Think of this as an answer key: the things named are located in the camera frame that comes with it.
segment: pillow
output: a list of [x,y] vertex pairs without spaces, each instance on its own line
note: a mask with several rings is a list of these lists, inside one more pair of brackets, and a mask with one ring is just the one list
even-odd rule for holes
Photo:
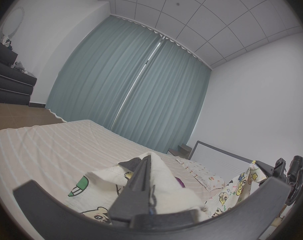
[[192,176],[194,176],[194,178],[197,179],[209,192],[225,187],[225,181],[221,177],[213,174],[198,162],[184,158],[176,158],[176,161],[178,161]]

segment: striped bed sheet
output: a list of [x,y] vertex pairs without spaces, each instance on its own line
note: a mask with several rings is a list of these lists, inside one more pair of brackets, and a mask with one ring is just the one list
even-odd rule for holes
[[[43,239],[20,210],[13,189],[34,179],[63,202],[86,172],[115,166],[147,151],[153,150],[91,120],[0,130],[0,199],[20,227],[33,239]],[[154,152],[202,200],[220,191],[208,192],[174,156]]]

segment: floor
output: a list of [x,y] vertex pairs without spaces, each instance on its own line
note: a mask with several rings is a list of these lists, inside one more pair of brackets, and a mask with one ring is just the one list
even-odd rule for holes
[[0,103],[0,130],[62,122],[45,108]]
[[[61,119],[45,108],[0,103],[0,130],[35,125],[51,125],[62,122]],[[27,239],[17,230],[1,205],[0,239]]]

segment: tiled ceiling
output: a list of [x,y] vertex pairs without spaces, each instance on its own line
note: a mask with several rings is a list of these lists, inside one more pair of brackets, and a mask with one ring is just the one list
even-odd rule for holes
[[302,31],[284,0],[102,0],[112,14],[134,19],[181,42],[215,68]]

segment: curtain pleat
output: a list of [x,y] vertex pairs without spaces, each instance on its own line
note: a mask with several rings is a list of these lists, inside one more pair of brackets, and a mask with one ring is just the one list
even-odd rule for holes
[[131,85],[161,38],[113,16],[78,45],[59,72],[46,108],[66,121],[91,119],[110,129]]
[[164,40],[111,130],[164,153],[186,144],[202,108],[210,72],[187,50]]

